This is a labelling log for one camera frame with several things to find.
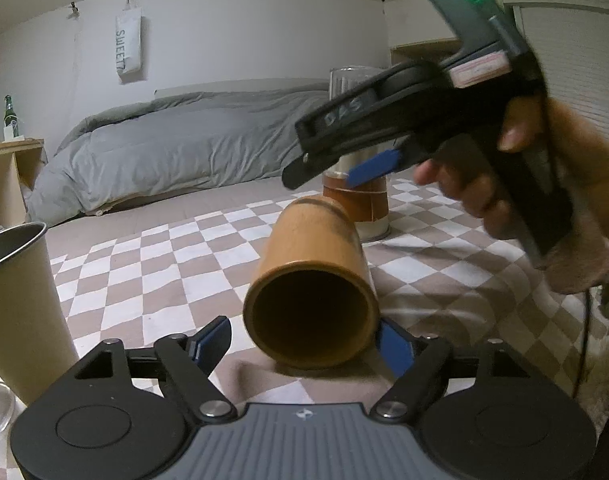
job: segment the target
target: beige cup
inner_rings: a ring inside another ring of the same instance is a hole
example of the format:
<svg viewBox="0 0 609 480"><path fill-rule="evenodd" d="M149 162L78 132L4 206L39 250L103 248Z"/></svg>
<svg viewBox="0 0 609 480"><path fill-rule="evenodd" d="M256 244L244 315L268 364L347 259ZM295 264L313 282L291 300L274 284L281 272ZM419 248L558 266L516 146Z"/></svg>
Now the beige cup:
<svg viewBox="0 0 609 480"><path fill-rule="evenodd" d="M244 301L249 335L280 364L342 364L373 339L378 303L353 222L335 200L288 205Z"/></svg>
<svg viewBox="0 0 609 480"><path fill-rule="evenodd" d="M43 223L0 232L0 377L27 405L78 360L44 234Z"/></svg>

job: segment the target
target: beige and white checkered rug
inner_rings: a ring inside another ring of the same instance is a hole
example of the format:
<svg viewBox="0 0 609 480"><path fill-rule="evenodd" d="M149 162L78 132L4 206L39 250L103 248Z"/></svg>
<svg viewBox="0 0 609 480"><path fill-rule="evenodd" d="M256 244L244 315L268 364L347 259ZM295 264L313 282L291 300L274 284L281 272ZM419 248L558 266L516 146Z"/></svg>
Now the beige and white checkered rug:
<svg viewBox="0 0 609 480"><path fill-rule="evenodd" d="M78 353L110 337L127 348L150 346L169 333L195 333L224 314L232 322L232 346L211 378L235 404L360 400L369 408L389 386L372 354L298 378L255 348L242 322L242 301L271 225L307 194L160 225L54 258ZM364 248L382 313L412 333L439 333L457 345L500 337L570 391L579 363L581 300L551 293L515 243L488 237L478 219L437 188L392 178L389 201L392 235ZM607 328L597 313L591 339ZM153 381L136 383L158 391ZM0 439L0 479L20 478Z"/></svg>

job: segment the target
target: label sticker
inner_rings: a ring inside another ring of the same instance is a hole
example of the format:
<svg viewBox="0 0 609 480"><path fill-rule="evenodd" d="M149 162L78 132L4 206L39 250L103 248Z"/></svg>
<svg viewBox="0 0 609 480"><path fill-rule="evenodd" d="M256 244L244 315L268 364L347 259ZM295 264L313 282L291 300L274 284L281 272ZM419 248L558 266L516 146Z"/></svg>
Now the label sticker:
<svg viewBox="0 0 609 480"><path fill-rule="evenodd" d="M453 86L466 88L509 72L511 72L511 63L507 54L501 50L458 65L449 70L449 75Z"/></svg>

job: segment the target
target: finger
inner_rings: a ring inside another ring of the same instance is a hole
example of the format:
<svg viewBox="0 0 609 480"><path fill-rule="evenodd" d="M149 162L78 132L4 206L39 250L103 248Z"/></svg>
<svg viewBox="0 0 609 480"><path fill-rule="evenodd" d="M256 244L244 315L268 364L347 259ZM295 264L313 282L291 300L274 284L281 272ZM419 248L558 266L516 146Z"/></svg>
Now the finger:
<svg viewBox="0 0 609 480"><path fill-rule="evenodd" d="M440 171L438 171L437 181L445 196L454 200L460 200L463 186L460 175L455 168L442 166Z"/></svg>
<svg viewBox="0 0 609 480"><path fill-rule="evenodd" d="M419 186L426 186L437 180L437 174L440 171L440 163L429 159L415 167L413 171L413 180Z"/></svg>
<svg viewBox="0 0 609 480"><path fill-rule="evenodd" d="M502 152L519 152L542 133L540 97L516 97L507 105L497 147Z"/></svg>
<svg viewBox="0 0 609 480"><path fill-rule="evenodd" d="M511 206L505 200L498 200L484 213L484 229L494 238L509 238L508 228L511 222Z"/></svg>
<svg viewBox="0 0 609 480"><path fill-rule="evenodd" d="M464 210L476 218L482 218L486 209L492 203L495 186L489 175L483 174L472 181L462 191Z"/></svg>

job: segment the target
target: gray comforter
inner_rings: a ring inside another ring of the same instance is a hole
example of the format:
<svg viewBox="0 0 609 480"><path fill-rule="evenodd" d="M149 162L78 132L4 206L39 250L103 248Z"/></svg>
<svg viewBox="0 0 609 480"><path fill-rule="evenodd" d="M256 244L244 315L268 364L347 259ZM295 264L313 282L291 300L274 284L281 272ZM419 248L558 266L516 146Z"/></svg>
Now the gray comforter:
<svg viewBox="0 0 609 480"><path fill-rule="evenodd" d="M136 197L276 176L300 153L296 120L327 96L325 85L199 92L107 110L63 140L28 215L53 226Z"/></svg>

